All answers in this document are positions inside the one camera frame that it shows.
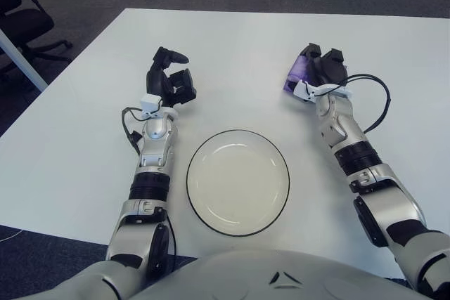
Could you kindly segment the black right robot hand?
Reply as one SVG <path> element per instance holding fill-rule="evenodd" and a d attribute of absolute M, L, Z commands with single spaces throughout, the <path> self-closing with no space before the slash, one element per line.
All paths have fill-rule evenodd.
<path fill-rule="evenodd" d="M 341 50 L 332 48 L 322 54 L 319 45 L 310 43 L 300 54 L 307 59 L 306 81 L 319 87 L 324 84 L 344 86 L 348 80 L 344 57 Z"/>

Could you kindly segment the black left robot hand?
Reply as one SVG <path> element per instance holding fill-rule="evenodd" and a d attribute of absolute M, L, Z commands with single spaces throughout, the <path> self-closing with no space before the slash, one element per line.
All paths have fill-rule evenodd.
<path fill-rule="evenodd" d="M 169 76 L 165 70 L 172 64 L 188 64 L 187 56 L 160 47 L 153 57 L 153 64 L 146 75 L 146 93 L 161 97 L 163 107 L 174 107 L 196 99 L 197 91 L 189 69 Z"/>

